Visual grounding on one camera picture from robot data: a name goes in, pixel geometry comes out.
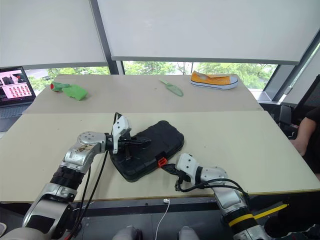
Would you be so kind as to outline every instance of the table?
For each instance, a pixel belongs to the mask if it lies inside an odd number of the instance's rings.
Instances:
[[[184,93],[177,96],[159,81],[164,79]],[[59,75],[59,83],[77,84],[88,91],[76,101],[49,87],[43,90],[27,114],[52,113],[184,113],[213,111],[262,111],[242,81],[229,90],[196,87],[190,75]]]
[[[123,113],[132,134],[167,120],[184,134],[181,153],[202,166],[220,166],[249,194],[315,191],[320,182],[266,111]],[[113,113],[24,114],[0,141],[0,201],[32,202],[84,131],[109,132]],[[93,161],[88,192],[103,155]],[[169,162],[175,163],[177,156]],[[95,200],[212,196],[210,189],[176,192],[176,177],[161,169],[134,183],[110,160]]]

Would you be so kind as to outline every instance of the black plastic case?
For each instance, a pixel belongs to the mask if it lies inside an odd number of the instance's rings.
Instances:
[[[157,169],[159,160],[170,159],[185,142],[184,135],[167,121],[159,121],[134,137],[150,139],[151,143],[145,148],[130,146],[127,152],[118,154],[109,151],[114,166],[128,182],[135,182]]]

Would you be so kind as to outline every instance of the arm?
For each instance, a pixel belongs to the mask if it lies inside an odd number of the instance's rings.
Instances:
[[[293,146],[297,149],[301,156],[304,156],[307,151],[307,146],[311,135],[315,132],[317,123],[305,117],[300,123],[298,136],[295,140],[290,140]]]

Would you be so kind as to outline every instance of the window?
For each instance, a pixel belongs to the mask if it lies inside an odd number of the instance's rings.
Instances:
[[[64,67],[64,68],[48,68],[48,69],[30,69],[25,73],[31,83],[35,95],[50,85],[51,82],[59,74],[110,74],[107,66],[91,66],[91,67]]]
[[[274,73],[276,64],[123,61],[126,75],[237,74],[248,89],[263,90]]]

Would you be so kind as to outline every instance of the green plush toy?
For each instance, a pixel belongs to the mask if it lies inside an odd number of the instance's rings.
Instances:
[[[82,87],[76,84],[67,84],[60,82],[52,82],[50,88],[55,92],[64,92],[68,97],[75,98],[76,100],[82,100],[88,92]]]

